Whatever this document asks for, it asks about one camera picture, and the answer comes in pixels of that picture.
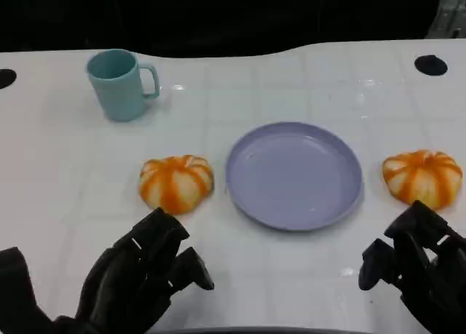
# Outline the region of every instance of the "table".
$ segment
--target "table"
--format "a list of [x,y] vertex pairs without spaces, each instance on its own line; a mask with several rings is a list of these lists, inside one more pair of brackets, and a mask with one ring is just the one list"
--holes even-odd
[[[200,154],[214,194],[181,221],[216,282],[191,286],[154,330],[291,325],[423,333],[395,289],[358,289],[360,254],[405,206],[380,175],[389,154],[434,148],[466,168],[466,42],[316,44],[276,55],[177,60],[139,55],[159,71],[162,95],[142,118],[108,121],[84,73],[94,51],[0,54],[17,81],[0,90],[0,248],[17,245],[40,305],[73,315],[79,289],[105,247],[149,213],[136,190],[149,158]],[[449,65],[442,77],[414,68],[419,55]],[[150,88],[150,77],[143,75]],[[358,155],[365,196],[342,223],[287,234],[241,216],[224,164],[238,137],[274,121],[311,122]],[[466,198],[443,212],[466,234]]]

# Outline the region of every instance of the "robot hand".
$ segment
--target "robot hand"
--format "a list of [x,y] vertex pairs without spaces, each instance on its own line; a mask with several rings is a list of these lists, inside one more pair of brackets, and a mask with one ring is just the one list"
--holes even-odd
[[75,318],[58,317],[54,322],[36,305],[19,250],[0,252],[0,330],[4,334],[142,334],[168,309],[174,293],[192,282],[213,289],[193,248],[177,256],[181,241],[188,237],[174,217],[161,209],[153,211],[95,262]]
[[[385,231],[393,247],[376,239],[363,253],[359,287],[382,279],[401,291],[401,300],[432,334],[466,328],[466,241],[420,201]],[[425,249],[437,256],[430,260]]]

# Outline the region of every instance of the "light blue mug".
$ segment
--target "light blue mug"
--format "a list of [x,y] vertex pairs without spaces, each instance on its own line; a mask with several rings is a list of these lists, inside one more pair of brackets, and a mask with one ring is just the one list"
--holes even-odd
[[[148,69],[155,83],[155,92],[145,94],[139,70]],[[99,103],[108,118],[125,122],[142,115],[147,100],[159,96],[159,77],[155,67],[138,63],[133,53],[123,49],[100,52],[87,63],[87,75]]]

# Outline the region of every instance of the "orange and white pumpkin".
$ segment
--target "orange and white pumpkin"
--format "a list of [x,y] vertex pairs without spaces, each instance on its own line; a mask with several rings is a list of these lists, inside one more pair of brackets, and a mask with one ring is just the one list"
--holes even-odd
[[382,173],[394,197],[407,204],[418,199],[434,210],[453,203],[463,176],[453,158],[428,150],[389,157]]
[[139,177],[144,202],[174,215],[193,210],[212,190],[212,168],[205,159],[191,155],[151,159]]

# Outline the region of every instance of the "plate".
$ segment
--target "plate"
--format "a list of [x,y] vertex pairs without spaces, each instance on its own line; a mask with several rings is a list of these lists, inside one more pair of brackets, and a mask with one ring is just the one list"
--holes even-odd
[[226,163],[232,201],[273,228],[309,231],[347,217],[363,191],[361,166],[336,135],[311,124],[259,127],[233,146]]

